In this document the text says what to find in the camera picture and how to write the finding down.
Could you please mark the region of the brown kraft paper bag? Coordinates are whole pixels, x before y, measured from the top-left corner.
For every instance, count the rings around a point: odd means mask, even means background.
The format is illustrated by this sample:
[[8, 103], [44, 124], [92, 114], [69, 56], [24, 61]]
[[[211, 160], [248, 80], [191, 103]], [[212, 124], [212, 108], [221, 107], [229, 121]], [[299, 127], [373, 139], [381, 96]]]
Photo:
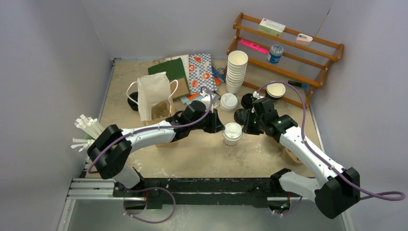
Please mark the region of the brown kraft paper bag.
[[174, 90], [171, 85], [178, 87], [178, 82], [169, 82], [166, 72], [146, 75], [132, 82], [126, 90], [128, 98], [130, 88], [135, 85], [138, 88], [138, 106], [140, 120], [143, 125], [153, 125], [175, 114], [173, 102]]

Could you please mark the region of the white paper coffee cup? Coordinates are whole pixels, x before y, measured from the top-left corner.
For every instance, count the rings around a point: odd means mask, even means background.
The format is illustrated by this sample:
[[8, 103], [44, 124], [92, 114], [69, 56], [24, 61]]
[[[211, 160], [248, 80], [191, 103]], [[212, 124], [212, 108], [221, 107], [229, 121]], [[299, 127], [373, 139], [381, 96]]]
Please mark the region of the white paper coffee cup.
[[224, 143], [228, 146], [234, 146], [242, 138], [242, 133], [224, 132]]

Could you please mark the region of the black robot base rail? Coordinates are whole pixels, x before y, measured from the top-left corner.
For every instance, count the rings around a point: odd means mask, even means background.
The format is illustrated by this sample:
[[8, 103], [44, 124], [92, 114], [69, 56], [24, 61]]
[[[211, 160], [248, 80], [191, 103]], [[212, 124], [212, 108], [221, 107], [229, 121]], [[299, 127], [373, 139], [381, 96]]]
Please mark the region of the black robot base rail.
[[131, 189], [115, 183], [113, 196], [146, 199], [148, 209], [163, 205], [250, 205], [287, 209], [297, 198], [285, 192], [275, 175], [266, 178], [143, 178]]

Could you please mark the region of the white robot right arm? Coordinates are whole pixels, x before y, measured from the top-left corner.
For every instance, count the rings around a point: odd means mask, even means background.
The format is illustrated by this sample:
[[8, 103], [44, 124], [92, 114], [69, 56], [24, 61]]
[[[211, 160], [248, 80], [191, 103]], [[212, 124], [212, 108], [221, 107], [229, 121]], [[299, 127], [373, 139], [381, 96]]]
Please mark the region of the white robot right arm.
[[266, 134], [291, 151], [314, 175], [300, 176], [289, 169], [271, 175], [270, 189], [274, 195], [295, 193], [313, 201], [327, 218], [334, 219], [360, 201], [359, 191], [349, 185], [360, 185], [360, 174], [345, 169], [331, 160], [306, 137], [298, 124], [288, 115], [279, 116], [272, 100], [261, 97], [252, 101], [247, 111], [243, 133]]

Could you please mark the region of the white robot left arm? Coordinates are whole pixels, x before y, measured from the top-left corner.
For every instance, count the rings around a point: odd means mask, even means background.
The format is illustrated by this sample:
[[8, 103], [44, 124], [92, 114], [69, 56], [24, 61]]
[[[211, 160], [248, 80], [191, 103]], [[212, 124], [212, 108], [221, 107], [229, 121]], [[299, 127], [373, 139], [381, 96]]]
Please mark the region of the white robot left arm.
[[192, 130], [213, 134], [224, 129], [217, 110], [200, 101], [193, 101], [185, 110], [153, 125], [120, 129], [113, 124], [87, 148], [92, 160], [90, 168], [95, 167], [102, 179], [114, 179], [130, 196], [137, 197], [143, 192], [143, 183], [141, 174], [126, 165], [131, 153], [152, 145], [179, 141], [188, 137]]

